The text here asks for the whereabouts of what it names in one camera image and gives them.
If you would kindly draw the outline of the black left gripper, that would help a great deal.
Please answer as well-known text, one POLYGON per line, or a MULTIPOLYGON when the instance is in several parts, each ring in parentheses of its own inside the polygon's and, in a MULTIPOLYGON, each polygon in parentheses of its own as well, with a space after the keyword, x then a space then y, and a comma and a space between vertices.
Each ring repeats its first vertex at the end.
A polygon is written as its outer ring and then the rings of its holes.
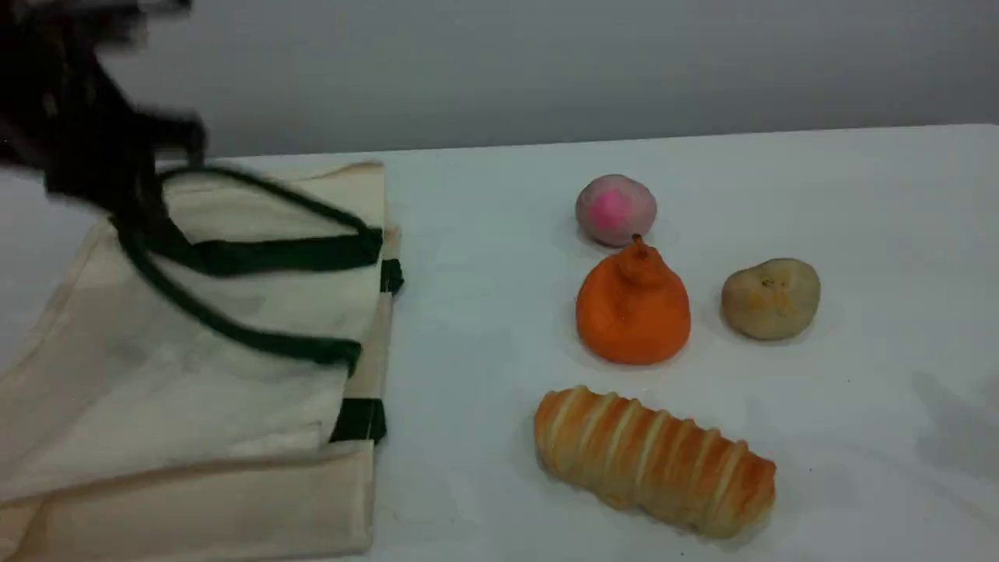
POLYGON ((116 214, 116 229, 170 240, 176 227, 155 171, 160 151, 204 162, 200 118, 143 110, 105 71, 100 47, 136 46, 148 19, 190 1, 4 1, 2 164, 40 172, 47 192, 116 214))

